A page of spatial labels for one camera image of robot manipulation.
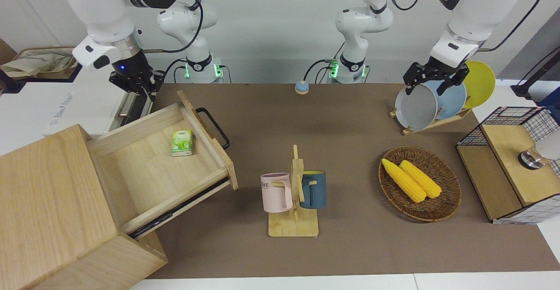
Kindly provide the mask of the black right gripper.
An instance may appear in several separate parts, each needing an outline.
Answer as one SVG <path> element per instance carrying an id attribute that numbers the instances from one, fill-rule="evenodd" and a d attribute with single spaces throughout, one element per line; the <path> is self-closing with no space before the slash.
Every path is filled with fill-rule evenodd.
<path id="1" fill-rule="evenodd" d="M 164 82 L 164 72 L 150 67 L 143 52 L 128 59 L 112 63 L 114 71 L 109 77 L 110 83 L 127 93 L 140 95 L 140 89 L 146 93 L 151 102 L 156 100 L 156 95 Z"/>

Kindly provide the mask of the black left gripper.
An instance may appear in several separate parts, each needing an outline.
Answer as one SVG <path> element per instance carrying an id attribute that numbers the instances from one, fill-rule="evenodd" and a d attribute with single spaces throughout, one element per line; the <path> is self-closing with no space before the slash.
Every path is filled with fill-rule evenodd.
<path id="1" fill-rule="evenodd" d="M 426 65 L 412 63 L 403 75 L 406 85 L 406 95 L 411 95 L 416 86 L 429 80 L 442 80 L 436 93 L 443 95 L 445 91 L 453 86 L 461 85 L 470 72 L 467 66 L 451 67 L 440 60 L 430 56 Z"/>

